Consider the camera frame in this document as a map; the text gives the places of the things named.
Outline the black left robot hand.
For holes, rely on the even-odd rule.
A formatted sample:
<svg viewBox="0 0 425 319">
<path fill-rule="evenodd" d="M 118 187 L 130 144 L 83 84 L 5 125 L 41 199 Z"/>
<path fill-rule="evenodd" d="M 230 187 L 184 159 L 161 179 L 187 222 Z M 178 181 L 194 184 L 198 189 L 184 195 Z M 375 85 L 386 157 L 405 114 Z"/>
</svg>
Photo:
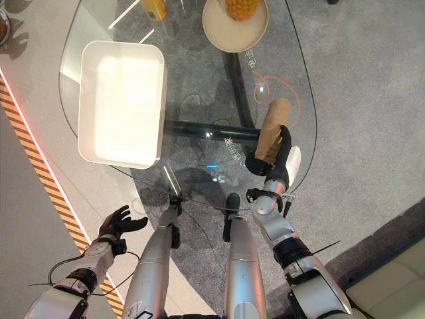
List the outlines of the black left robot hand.
<svg viewBox="0 0 425 319">
<path fill-rule="evenodd" d="M 99 228 L 98 238 L 119 240 L 123 233 L 138 231 L 147 225 L 147 217 L 132 219 L 130 214 L 129 205 L 124 205 L 108 215 Z"/>
</svg>

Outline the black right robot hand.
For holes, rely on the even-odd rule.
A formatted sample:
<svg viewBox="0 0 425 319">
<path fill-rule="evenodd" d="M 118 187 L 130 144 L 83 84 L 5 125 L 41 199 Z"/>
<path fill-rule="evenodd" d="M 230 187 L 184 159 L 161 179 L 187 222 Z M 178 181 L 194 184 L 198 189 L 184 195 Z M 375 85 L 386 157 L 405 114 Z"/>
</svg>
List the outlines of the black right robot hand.
<svg viewBox="0 0 425 319">
<path fill-rule="evenodd" d="M 250 173 L 265 176 L 266 181 L 281 181 L 289 189 L 297 174 L 299 163 L 290 172 L 287 161 L 296 159 L 300 149 L 292 146 L 292 137 L 287 126 L 280 124 L 272 129 L 261 129 L 256 149 L 245 159 L 245 167 Z"/>
</svg>

